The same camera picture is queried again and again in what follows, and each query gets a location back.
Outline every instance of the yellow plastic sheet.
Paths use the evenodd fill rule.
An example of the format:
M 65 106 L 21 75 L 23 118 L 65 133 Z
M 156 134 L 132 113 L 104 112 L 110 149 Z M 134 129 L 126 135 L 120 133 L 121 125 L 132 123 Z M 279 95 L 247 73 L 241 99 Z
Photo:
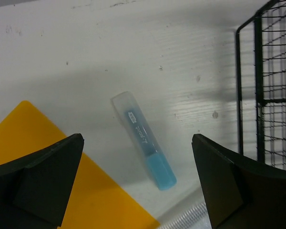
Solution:
M 21 102 L 0 123 L 0 165 L 65 138 L 30 102 Z M 147 211 L 85 154 L 77 171 L 62 229 L 154 229 Z

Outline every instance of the white wooden surface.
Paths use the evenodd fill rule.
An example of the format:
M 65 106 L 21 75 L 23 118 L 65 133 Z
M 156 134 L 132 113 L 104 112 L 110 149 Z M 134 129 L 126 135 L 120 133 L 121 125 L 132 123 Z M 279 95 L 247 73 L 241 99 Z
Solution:
M 0 7 L 0 121 L 29 100 L 154 217 L 194 192 L 201 133 L 237 150 L 235 28 L 266 0 L 40 0 Z M 177 176 L 149 179 L 110 98 L 131 91 Z

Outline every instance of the black wire rack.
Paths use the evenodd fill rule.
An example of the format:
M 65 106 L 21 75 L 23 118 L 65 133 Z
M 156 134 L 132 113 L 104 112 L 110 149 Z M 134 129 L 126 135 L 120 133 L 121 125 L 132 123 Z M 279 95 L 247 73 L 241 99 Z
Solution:
M 241 31 L 253 24 L 256 159 L 286 170 L 286 0 L 271 0 L 236 31 L 239 153 L 244 154 Z

